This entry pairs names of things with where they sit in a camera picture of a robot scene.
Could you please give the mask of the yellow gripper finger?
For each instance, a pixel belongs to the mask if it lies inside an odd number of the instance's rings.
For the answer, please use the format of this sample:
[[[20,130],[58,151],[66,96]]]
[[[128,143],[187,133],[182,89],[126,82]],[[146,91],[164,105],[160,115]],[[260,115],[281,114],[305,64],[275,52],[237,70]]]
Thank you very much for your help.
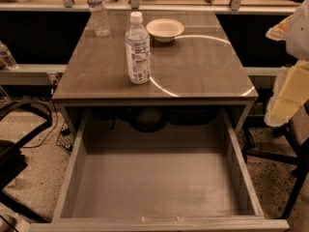
[[[266,37],[274,41],[285,41],[287,38],[287,32],[290,26],[291,19],[292,17],[289,15],[283,20],[281,20],[278,24],[269,28],[267,30]]]
[[[264,121],[268,126],[286,124],[309,100],[309,62],[297,61],[290,68],[282,67],[273,85]]]

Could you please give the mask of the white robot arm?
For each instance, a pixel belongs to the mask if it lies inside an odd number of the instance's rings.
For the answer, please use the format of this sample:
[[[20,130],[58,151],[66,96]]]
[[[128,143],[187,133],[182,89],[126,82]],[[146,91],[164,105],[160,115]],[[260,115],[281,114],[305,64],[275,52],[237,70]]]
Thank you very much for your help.
[[[297,59],[292,67],[281,68],[267,105],[264,121],[268,126],[280,127],[309,101],[309,0],[269,28],[266,37],[285,41],[287,53]]]

